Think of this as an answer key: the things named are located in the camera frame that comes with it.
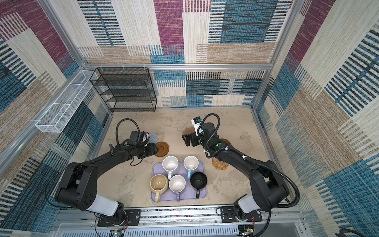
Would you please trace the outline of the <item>brown wooden round coaster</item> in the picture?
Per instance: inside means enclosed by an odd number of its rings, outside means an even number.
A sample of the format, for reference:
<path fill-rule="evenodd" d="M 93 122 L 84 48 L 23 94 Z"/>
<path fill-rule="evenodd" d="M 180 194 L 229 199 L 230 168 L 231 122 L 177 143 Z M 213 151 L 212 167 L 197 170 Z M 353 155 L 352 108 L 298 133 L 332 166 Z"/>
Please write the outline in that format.
<path fill-rule="evenodd" d="M 157 157 L 165 157 L 169 152 L 169 145 L 166 142 L 158 142 L 156 143 L 156 147 L 158 148 Z"/>

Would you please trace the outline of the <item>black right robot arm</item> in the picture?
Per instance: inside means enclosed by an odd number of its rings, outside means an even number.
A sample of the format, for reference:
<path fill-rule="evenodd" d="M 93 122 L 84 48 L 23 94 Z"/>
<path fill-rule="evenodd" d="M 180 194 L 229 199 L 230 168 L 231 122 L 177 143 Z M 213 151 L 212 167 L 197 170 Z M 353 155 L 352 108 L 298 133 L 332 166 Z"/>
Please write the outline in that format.
<path fill-rule="evenodd" d="M 187 128 L 182 139 L 186 146 L 202 146 L 209 158 L 215 158 L 244 174 L 250 183 L 251 193 L 234 202 L 234 215 L 238 221 L 248 218 L 251 212 L 271 211 L 273 208 L 289 208 L 300 201 L 300 190 L 287 175 L 278 170 L 272 161 L 256 160 L 231 143 L 219 138 L 214 124 L 205 123 L 197 132 Z"/>

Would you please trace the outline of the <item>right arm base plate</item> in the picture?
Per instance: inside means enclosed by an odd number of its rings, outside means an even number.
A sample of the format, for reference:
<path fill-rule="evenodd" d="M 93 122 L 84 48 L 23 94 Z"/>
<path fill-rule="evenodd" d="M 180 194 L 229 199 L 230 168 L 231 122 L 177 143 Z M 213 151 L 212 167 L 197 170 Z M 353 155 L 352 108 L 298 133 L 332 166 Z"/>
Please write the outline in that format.
<path fill-rule="evenodd" d="M 216 211 L 220 211 L 220 216 L 223 223 L 233 222 L 261 222 L 263 220 L 262 215 L 256 210 L 249 213 L 243 212 L 243 210 L 237 206 L 221 206 Z"/>

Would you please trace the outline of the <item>white mug blue handle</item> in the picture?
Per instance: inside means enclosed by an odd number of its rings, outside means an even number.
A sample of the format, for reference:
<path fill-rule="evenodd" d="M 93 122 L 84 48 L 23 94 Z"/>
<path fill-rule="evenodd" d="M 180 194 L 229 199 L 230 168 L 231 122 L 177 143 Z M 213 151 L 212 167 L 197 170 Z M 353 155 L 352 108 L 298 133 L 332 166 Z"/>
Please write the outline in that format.
<path fill-rule="evenodd" d="M 187 172 L 187 178 L 190 179 L 198 170 L 199 160 L 195 156 L 188 156 L 184 159 L 183 165 Z"/>

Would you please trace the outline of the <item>woven rattan round coaster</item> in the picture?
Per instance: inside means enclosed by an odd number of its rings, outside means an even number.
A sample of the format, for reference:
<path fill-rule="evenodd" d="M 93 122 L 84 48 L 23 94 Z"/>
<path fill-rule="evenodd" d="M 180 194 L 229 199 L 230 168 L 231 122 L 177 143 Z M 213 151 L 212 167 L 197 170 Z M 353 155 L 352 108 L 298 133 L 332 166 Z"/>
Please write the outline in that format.
<path fill-rule="evenodd" d="M 216 158 L 211 159 L 212 165 L 217 169 L 217 170 L 226 170 L 229 167 L 229 164 L 219 161 Z"/>

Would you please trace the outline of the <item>beige mug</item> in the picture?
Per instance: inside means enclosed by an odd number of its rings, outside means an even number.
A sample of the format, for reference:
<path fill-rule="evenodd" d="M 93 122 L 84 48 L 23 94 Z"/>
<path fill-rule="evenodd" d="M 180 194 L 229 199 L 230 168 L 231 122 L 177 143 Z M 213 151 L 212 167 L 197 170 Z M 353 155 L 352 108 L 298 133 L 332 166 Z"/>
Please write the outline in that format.
<path fill-rule="evenodd" d="M 153 201 L 160 202 L 162 195 L 168 190 L 168 178 L 165 175 L 157 174 L 150 180 L 150 190 L 153 194 Z"/>

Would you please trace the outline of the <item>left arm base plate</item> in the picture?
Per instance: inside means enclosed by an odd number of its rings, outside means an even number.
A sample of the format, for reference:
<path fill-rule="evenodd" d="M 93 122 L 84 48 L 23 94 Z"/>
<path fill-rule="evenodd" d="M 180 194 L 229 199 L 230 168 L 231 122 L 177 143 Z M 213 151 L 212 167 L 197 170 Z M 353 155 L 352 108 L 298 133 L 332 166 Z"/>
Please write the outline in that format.
<path fill-rule="evenodd" d="M 126 226 L 138 226 L 140 216 L 140 209 L 125 209 L 123 212 L 116 211 L 113 216 L 101 214 L 97 222 L 97 227 L 115 227 L 121 229 Z"/>

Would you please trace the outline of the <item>blue knitted round coaster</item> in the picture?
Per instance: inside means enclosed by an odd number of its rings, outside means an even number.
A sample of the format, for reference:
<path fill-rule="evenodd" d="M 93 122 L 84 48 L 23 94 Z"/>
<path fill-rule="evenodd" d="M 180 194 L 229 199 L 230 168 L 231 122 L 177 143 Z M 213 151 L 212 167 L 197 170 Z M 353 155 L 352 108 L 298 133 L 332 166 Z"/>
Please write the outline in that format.
<path fill-rule="evenodd" d="M 148 144 L 150 143 L 157 143 L 157 140 L 158 140 L 158 136 L 156 133 L 153 133 L 153 132 L 150 132 L 149 133 L 149 141 L 148 141 Z"/>

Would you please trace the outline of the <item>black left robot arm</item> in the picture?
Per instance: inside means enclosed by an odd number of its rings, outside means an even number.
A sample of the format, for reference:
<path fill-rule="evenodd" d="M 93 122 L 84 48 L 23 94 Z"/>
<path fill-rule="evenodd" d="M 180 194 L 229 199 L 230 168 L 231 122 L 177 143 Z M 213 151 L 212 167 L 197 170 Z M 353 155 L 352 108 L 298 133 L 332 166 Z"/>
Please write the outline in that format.
<path fill-rule="evenodd" d="M 134 157 L 144 159 L 158 153 L 154 143 L 145 146 L 119 144 L 95 159 L 72 162 L 63 172 L 55 201 L 81 211 L 99 214 L 110 225 L 121 225 L 126 219 L 123 203 L 97 193 L 97 180 L 104 173 Z"/>

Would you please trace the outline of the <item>dark brown round coaster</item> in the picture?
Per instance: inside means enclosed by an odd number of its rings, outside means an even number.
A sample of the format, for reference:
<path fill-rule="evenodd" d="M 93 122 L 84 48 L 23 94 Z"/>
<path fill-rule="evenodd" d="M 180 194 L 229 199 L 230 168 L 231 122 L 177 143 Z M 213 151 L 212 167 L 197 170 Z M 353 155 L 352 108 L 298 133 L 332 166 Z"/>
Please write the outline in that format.
<path fill-rule="evenodd" d="M 225 138 L 221 138 L 222 141 L 226 142 L 227 144 L 231 145 L 231 142 Z"/>

